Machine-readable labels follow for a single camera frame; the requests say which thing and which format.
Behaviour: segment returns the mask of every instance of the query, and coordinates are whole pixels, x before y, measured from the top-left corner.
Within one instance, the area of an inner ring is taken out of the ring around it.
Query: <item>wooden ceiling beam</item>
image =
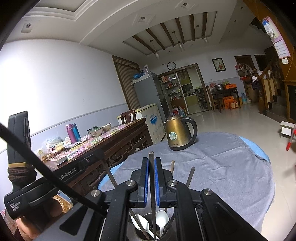
[[[179,18],[175,18],[175,20],[176,20],[176,24],[178,26],[178,30],[179,30],[179,33],[180,33],[180,36],[181,36],[182,43],[185,44],[185,39],[184,39],[184,35],[183,35],[183,31],[182,31],[180,20],[179,20]]]
[[[144,45],[147,49],[149,49],[152,53],[155,52],[155,50],[153,48],[151,48],[147,43],[145,43],[144,40],[142,40],[140,37],[138,37],[137,35],[134,35],[133,38],[135,40],[137,40],[138,42],[140,42],[142,45]]]
[[[151,35],[152,38],[154,38],[154,40],[159,44],[159,46],[165,50],[165,47],[163,46],[163,44],[161,43],[161,41],[159,41],[159,39],[155,36],[155,34],[151,31],[151,29],[146,29],[146,31]]]
[[[189,15],[189,19],[190,19],[190,28],[191,28],[191,38],[192,38],[192,41],[195,41],[195,27],[194,27],[193,14]]]
[[[166,33],[167,37],[169,38],[171,44],[175,47],[176,45],[175,45],[175,43],[174,43],[174,41],[173,41],[173,39],[172,39],[172,37],[171,37],[168,29],[166,28],[165,24],[164,23],[161,23],[160,25],[162,26],[163,30],[165,31],[165,33]]]
[[[207,27],[207,12],[202,13],[202,38],[205,37],[205,30]]]

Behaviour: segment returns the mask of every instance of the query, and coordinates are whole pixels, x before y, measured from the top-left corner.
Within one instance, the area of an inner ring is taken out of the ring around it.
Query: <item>kettle label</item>
[[[169,134],[169,137],[170,137],[170,139],[171,139],[172,141],[175,141],[175,140],[177,139],[177,134],[176,134],[175,132],[171,132],[171,133]]]

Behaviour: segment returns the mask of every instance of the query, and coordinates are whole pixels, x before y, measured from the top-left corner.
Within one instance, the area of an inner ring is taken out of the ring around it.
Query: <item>blue water bottle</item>
[[[77,141],[79,141],[79,139],[81,138],[81,137],[80,137],[80,134],[79,134],[79,131],[78,131],[77,126],[76,126],[75,123],[73,124],[73,126],[74,126],[74,127],[73,127],[74,135],[75,135]]]

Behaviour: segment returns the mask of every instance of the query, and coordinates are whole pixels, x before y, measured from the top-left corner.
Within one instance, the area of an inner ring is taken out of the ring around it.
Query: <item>wall clock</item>
[[[174,62],[169,62],[168,63],[168,69],[169,70],[173,70],[173,69],[175,69],[176,68],[176,64],[174,63]]]

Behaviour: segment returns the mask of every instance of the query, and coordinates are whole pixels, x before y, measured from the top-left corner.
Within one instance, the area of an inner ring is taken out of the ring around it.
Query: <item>framed picture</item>
[[[215,59],[212,59],[212,61],[213,61],[213,64],[215,66],[216,72],[220,72],[220,71],[225,71],[226,70],[222,58],[215,58]]]

